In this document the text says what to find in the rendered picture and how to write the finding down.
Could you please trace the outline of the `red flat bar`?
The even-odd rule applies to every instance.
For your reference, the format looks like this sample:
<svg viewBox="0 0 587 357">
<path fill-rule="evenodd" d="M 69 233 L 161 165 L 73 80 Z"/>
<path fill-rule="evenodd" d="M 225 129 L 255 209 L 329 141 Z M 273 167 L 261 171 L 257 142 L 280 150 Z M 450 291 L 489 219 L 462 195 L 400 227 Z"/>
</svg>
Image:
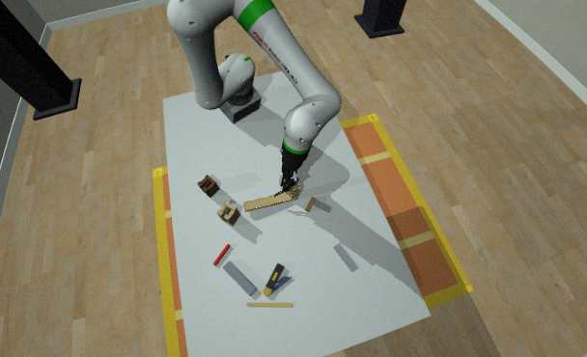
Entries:
<svg viewBox="0 0 587 357">
<path fill-rule="evenodd" d="M 222 257 L 225 255 L 225 253 L 228 251 L 228 249 L 230 247 L 231 247 L 231 245 L 227 244 L 227 246 L 224 248 L 224 250 L 221 252 L 221 254 L 218 256 L 218 258 L 213 263 L 215 266 L 217 266 L 217 264 L 220 262 L 220 260 L 222 259 Z"/>
</svg>

